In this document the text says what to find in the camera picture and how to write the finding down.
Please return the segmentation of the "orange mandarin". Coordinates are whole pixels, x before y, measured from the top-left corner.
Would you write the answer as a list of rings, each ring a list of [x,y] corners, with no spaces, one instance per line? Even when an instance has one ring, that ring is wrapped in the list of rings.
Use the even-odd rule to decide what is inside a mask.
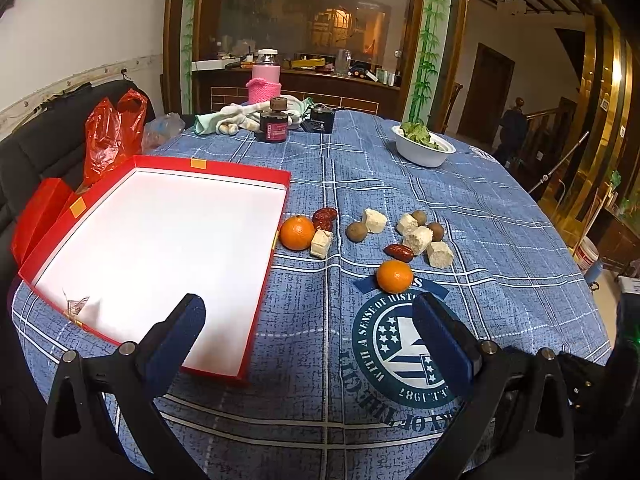
[[[282,223],[279,240],[292,252],[302,252],[310,247],[316,228],[305,216],[290,217]]]
[[[400,294],[407,290],[413,281],[413,272],[408,263],[399,260],[383,262],[376,270],[376,282],[383,292]]]

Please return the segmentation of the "red jujube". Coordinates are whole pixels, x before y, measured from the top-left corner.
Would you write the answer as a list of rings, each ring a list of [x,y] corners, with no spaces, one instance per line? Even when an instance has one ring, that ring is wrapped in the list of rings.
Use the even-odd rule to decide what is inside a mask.
[[[413,250],[403,244],[389,244],[384,249],[385,255],[404,263],[409,263],[414,258]]]
[[[324,207],[318,209],[312,215],[311,221],[314,224],[314,228],[316,230],[331,232],[333,230],[333,225],[336,218],[337,211],[334,208]]]

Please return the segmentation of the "brown longan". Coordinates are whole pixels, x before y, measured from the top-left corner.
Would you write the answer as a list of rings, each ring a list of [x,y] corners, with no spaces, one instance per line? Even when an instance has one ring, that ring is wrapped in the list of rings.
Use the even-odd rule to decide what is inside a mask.
[[[413,218],[416,219],[416,222],[418,222],[418,226],[425,226],[426,222],[427,222],[427,215],[426,212],[423,210],[415,210],[411,213],[411,215],[413,216]]]
[[[439,222],[431,222],[427,227],[432,231],[432,241],[440,242],[445,236],[445,229]]]
[[[369,234],[367,226],[358,221],[352,222],[345,231],[347,238],[353,243],[363,242]]]

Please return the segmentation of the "white yam piece small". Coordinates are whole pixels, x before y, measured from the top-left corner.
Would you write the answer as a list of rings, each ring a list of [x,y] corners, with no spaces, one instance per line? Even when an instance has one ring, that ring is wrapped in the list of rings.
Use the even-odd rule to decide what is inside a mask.
[[[396,224],[396,231],[400,235],[405,235],[406,233],[416,229],[418,226],[419,222],[412,214],[403,214]]]

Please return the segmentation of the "red gift box tray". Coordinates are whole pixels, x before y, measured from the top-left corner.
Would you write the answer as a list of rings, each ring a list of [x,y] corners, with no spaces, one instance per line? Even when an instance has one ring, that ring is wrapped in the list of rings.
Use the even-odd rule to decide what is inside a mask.
[[[21,265],[54,310],[82,301],[80,326],[140,341],[187,294],[205,323],[191,373],[246,378],[291,176],[233,162],[127,160],[74,200]]]

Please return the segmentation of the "red box lid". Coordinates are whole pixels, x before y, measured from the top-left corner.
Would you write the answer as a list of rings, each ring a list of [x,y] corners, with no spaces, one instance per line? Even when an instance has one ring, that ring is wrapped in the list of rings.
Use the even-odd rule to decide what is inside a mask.
[[[11,252],[17,266],[32,253],[78,195],[60,178],[44,179],[17,219]]]

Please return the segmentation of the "blue plaid tablecloth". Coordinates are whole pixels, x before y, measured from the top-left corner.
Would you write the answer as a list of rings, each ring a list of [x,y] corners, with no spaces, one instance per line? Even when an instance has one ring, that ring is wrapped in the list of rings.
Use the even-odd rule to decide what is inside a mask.
[[[274,252],[247,386],[182,374],[156,402],[209,478],[402,479],[433,447],[457,402],[412,324],[412,295],[358,288],[411,211],[439,222],[454,253],[447,269],[415,258],[415,292],[446,288],[477,338],[606,360],[605,326],[558,232],[488,154],[456,150],[436,169],[418,167],[397,153],[390,122],[349,110],[329,134],[272,144],[189,132],[160,148],[285,170],[288,214],[337,211],[328,258]],[[366,208],[386,227],[353,243],[346,228]]]

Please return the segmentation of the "black leather sofa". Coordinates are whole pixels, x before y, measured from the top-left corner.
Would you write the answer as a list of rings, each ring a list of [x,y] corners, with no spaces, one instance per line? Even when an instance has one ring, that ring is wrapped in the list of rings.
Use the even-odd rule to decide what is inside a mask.
[[[98,103],[117,103],[137,86],[126,79],[83,84],[47,102],[44,111],[1,141],[1,392],[36,390],[27,368],[9,310],[17,288],[17,266],[11,240],[17,217],[47,177],[63,179],[73,188],[82,180],[85,122]]]

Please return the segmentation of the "red plastic bag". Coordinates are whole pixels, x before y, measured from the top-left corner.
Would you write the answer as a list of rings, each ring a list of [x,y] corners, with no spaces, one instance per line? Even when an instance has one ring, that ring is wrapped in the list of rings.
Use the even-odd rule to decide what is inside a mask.
[[[129,89],[113,105],[104,98],[85,123],[86,156],[82,184],[90,188],[130,157],[142,150],[143,127],[149,100]]]

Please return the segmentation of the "white bowl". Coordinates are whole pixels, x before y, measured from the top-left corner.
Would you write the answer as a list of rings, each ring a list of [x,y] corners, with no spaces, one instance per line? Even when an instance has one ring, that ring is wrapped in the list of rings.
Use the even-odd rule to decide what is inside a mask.
[[[392,131],[395,136],[396,150],[404,159],[409,162],[424,167],[438,168],[442,166],[446,159],[454,154],[456,148],[447,140],[435,133],[430,134],[430,145],[410,140],[405,136],[400,125],[394,125]]]

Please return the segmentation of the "clear plastic bag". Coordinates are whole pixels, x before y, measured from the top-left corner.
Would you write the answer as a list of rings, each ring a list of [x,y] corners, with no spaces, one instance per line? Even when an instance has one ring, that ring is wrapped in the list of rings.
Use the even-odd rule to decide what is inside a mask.
[[[143,154],[149,154],[156,148],[175,138],[186,128],[186,123],[179,114],[169,113],[154,118],[143,129],[141,149]]]

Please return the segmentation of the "green leaves in bowl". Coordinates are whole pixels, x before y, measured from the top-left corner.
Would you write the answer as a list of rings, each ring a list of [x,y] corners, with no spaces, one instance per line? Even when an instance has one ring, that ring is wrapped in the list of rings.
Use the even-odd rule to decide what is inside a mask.
[[[403,122],[400,125],[402,130],[402,134],[408,140],[426,146],[427,148],[434,148],[434,150],[438,150],[439,146],[436,142],[432,140],[432,135],[430,130],[428,130],[427,126],[419,120],[418,122]]]

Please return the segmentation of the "white green cloth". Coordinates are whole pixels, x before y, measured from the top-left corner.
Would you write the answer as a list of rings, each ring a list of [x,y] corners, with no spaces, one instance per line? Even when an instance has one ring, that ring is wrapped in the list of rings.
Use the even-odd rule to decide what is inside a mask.
[[[286,94],[284,98],[286,99],[284,114],[288,118],[288,128],[297,129],[310,116],[314,100],[306,98],[299,101],[289,94]],[[270,110],[268,101],[246,105],[229,104],[219,112],[196,115],[194,125],[189,130],[198,136],[209,136],[210,134],[235,136],[241,129],[257,132],[262,114],[270,112]]]

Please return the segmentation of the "dark jar with pink label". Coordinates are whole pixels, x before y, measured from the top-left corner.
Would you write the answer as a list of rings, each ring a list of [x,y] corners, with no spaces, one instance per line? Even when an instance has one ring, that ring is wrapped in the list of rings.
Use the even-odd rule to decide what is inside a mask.
[[[256,138],[262,142],[280,143],[288,137],[288,101],[284,96],[270,99],[269,106],[260,114]]]

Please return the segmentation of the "wooden sideboard cabinet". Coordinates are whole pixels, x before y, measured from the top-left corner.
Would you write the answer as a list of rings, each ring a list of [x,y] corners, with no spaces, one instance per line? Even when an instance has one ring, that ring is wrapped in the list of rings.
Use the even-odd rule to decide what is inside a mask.
[[[196,72],[191,79],[191,104],[182,102],[180,94],[180,62],[167,56],[162,61],[160,88],[164,110],[182,114],[207,114],[221,110],[232,103],[244,103],[248,99],[246,84],[252,72],[242,68],[232,70],[206,70]],[[404,106],[400,102],[400,89],[369,79],[282,70],[282,91],[299,100],[311,98],[332,107],[359,110],[383,118],[402,118]]]

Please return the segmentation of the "black small box device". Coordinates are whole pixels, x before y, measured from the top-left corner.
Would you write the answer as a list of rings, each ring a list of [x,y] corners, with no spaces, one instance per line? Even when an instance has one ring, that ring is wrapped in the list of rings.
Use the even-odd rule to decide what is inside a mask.
[[[302,122],[306,132],[329,134],[333,131],[335,110],[324,104],[314,104]]]

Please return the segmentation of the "pink thermos bottle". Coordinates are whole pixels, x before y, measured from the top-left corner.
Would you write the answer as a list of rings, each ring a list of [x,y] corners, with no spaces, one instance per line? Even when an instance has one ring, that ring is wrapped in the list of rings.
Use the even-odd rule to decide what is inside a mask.
[[[277,49],[259,49],[252,68],[250,81],[245,85],[250,104],[269,102],[281,94],[280,71]]]

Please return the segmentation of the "glass pitcher on cabinet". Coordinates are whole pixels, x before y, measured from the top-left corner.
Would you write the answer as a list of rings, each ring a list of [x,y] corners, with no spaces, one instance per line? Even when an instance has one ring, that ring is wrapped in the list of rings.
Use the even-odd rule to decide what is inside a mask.
[[[350,61],[352,54],[347,49],[340,49],[335,55],[334,74],[337,76],[347,77],[349,75]]]

